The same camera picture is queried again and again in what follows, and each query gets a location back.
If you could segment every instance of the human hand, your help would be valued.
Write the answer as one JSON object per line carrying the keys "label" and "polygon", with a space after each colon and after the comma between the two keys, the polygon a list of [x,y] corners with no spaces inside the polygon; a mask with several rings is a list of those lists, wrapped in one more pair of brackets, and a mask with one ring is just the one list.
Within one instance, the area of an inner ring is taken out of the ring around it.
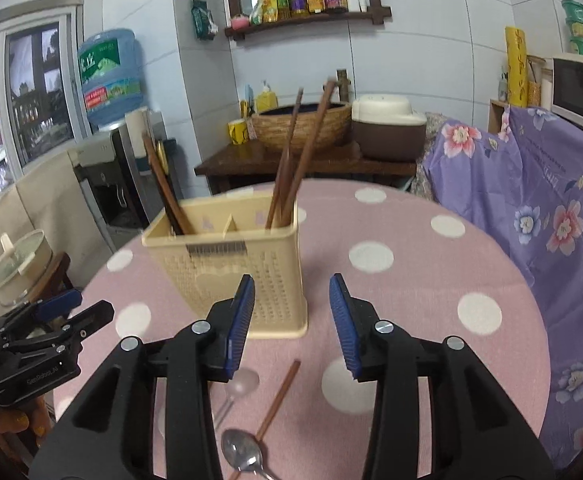
{"label": "human hand", "polygon": [[29,416],[19,410],[0,408],[0,448],[5,455],[15,462],[21,462],[22,460],[7,443],[4,438],[5,433],[20,433],[27,428],[31,428],[31,431],[36,434],[36,441],[40,446],[44,437],[51,430],[51,420],[44,397],[38,397],[33,402],[35,403],[35,409]]}

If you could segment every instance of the purple cloth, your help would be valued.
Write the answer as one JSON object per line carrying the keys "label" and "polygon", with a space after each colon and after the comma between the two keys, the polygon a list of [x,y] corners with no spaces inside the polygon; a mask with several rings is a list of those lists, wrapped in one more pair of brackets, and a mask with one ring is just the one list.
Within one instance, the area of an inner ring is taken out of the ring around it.
{"label": "purple cloth", "polygon": [[491,235],[536,298],[551,357],[540,439],[564,467],[583,447],[583,131],[541,108],[511,107],[497,136],[448,121],[424,167],[436,199]]}

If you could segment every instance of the stacked green containers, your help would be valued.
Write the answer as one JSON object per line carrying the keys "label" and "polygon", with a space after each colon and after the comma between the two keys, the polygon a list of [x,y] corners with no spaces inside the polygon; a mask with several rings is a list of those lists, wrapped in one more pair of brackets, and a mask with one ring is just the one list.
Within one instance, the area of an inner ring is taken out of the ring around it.
{"label": "stacked green containers", "polygon": [[583,4],[574,0],[563,0],[563,9],[567,14],[569,28],[569,47],[574,54],[583,56]]}

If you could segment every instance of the pink tablecloth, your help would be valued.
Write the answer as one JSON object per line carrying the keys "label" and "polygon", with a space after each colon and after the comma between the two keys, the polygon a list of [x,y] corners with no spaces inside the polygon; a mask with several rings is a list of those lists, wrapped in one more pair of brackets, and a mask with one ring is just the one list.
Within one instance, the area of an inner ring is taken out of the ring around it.
{"label": "pink tablecloth", "polygon": [[[412,335],[465,339],[540,432],[549,395],[547,334],[523,277],[489,236],[438,205],[359,182],[306,181],[299,207],[309,331],[297,340],[247,342],[242,366],[258,372],[260,387],[235,405],[223,428],[255,433],[289,365],[300,359],[299,374],[264,440],[269,469],[283,480],[361,478],[374,386],[354,383],[344,370],[328,296],[329,278],[341,272],[352,296],[371,301],[380,317]],[[85,342],[82,374],[55,391],[59,412],[122,336],[168,338],[194,321],[139,239],[100,270],[84,291],[83,305],[102,299],[113,304],[116,318]],[[217,409],[223,387],[215,386],[211,397]],[[426,398],[422,388],[420,474],[430,470],[431,459]],[[163,404],[160,384],[154,428],[154,471],[160,476]],[[220,460],[228,478],[230,469]]]}

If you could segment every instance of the yellow soap dispenser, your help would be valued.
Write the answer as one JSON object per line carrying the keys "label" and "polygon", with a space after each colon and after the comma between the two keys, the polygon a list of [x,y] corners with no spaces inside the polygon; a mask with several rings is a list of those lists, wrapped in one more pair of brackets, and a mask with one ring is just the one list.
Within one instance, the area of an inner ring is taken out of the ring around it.
{"label": "yellow soap dispenser", "polygon": [[278,107],[276,92],[269,88],[267,81],[263,81],[262,84],[262,92],[260,92],[255,98],[255,109],[259,114]]}

